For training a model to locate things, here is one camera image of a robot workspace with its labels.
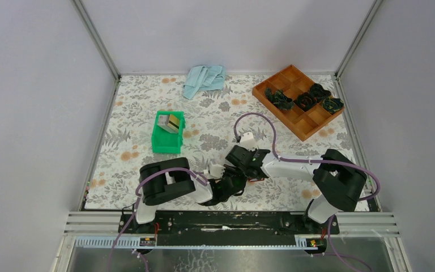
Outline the red leather card holder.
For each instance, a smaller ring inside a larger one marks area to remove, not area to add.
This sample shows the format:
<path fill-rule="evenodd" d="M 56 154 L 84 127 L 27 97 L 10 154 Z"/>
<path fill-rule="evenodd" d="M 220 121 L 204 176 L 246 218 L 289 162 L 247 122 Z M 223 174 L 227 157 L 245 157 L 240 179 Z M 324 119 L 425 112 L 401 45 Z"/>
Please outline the red leather card holder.
<path fill-rule="evenodd" d="M 254 182 L 264 181 L 265 179 L 266 178 L 250 178 L 247 180 L 247 182 L 254 183 Z"/>

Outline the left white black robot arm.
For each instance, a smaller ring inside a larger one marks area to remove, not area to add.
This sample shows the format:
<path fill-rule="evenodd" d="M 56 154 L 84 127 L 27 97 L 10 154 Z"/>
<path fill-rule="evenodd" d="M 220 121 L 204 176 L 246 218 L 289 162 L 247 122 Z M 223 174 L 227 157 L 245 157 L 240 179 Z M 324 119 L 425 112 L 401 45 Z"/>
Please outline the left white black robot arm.
<path fill-rule="evenodd" d="M 140 233 L 152 228 L 161 204 L 188 196 L 201 206 L 215 206 L 242 195 L 248 180 L 240 169 L 230 165 L 210 164 L 201 172 L 193 172 L 184 157 L 147 164 L 139 173 L 131 225 Z"/>

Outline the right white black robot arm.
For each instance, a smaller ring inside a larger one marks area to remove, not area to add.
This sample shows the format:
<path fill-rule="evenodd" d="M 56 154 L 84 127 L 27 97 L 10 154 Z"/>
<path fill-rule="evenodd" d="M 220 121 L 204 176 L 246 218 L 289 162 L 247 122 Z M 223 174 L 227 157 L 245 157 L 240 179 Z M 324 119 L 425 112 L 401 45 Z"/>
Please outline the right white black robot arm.
<path fill-rule="evenodd" d="M 353 212 L 360 201 L 367 176 L 343 154 L 328 149 L 317 157 L 276 158 L 270 150 L 250 151 L 235 145 L 225 157 L 244 179 L 286 177 L 313 182 L 321 195 L 312 200 L 302 218 L 309 233 L 317 233 L 338 212 Z"/>

